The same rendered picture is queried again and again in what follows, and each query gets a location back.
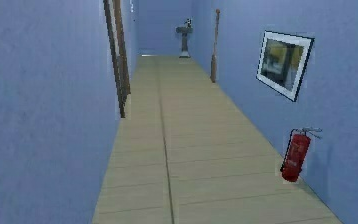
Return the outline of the brown wooden room door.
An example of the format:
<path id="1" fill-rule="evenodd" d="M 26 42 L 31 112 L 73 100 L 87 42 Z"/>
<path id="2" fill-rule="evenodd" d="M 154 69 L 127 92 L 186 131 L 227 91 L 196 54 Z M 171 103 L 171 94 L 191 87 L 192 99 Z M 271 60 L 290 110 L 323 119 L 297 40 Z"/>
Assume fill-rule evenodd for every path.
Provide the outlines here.
<path id="1" fill-rule="evenodd" d="M 121 118 L 126 117 L 125 105 L 131 93 L 125 36 L 121 14 L 121 0 L 103 0 L 111 61 Z"/>

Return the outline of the red fire extinguisher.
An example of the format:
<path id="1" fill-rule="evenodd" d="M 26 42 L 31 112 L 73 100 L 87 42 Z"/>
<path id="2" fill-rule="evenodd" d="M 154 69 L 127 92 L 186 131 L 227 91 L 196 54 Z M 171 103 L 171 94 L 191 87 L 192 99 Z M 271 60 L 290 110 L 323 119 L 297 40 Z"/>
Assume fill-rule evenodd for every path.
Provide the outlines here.
<path id="1" fill-rule="evenodd" d="M 308 134 L 320 139 L 319 132 L 322 132 L 321 128 L 313 127 L 294 128 L 291 130 L 287 150 L 280 167 L 281 176 L 284 180 L 288 182 L 298 180 L 311 143 L 311 138 Z"/>

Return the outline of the grey pedestal stand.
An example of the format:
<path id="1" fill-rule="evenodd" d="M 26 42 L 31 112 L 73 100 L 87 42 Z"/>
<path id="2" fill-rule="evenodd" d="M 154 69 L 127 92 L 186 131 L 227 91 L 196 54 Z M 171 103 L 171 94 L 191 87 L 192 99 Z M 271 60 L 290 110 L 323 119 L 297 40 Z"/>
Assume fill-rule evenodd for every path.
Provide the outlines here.
<path id="1" fill-rule="evenodd" d="M 190 58 L 188 51 L 188 34 L 191 33 L 193 29 L 191 27 L 177 27 L 176 32 L 182 35 L 182 50 L 180 58 Z"/>

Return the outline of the white framed wall picture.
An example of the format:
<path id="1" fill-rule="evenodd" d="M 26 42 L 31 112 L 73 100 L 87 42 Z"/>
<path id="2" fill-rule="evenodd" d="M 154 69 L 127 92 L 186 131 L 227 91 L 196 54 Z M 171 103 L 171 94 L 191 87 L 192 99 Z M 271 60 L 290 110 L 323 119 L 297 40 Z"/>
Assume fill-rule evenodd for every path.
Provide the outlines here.
<path id="1" fill-rule="evenodd" d="M 315 39 L 265 30 L 256 78 L 296 102 Z"/>

